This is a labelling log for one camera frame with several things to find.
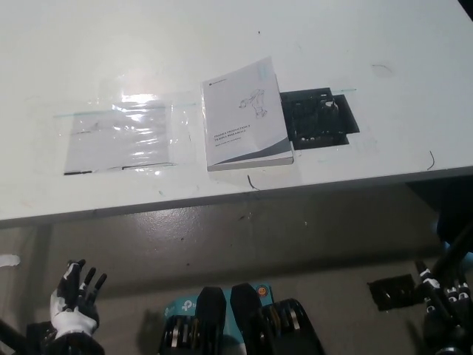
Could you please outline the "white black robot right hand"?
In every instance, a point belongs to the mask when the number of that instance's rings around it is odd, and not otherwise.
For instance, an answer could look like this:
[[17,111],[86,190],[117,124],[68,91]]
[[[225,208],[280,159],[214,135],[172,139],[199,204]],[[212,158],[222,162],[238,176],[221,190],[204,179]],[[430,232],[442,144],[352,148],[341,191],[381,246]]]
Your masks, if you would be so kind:
[[426,306],[425,339],[468,338],[472,335],[472,292],[462,265],[442,284],[425,262],[415,262],[421,279],[418,293]]

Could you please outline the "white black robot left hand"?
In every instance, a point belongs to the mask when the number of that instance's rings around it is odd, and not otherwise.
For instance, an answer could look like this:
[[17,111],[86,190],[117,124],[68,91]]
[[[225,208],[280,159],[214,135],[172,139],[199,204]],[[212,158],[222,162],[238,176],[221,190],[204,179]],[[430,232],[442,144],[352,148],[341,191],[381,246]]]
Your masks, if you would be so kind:
[[107,275],[99,276],[96,284],[90,288],[96,268],[92,267],[82,278],[81,272],[85,265],[85,259],[70,260],[58,286],[51,293],[50,321],[56,339],[69,334],[92,337],[100,325],[95,302]]

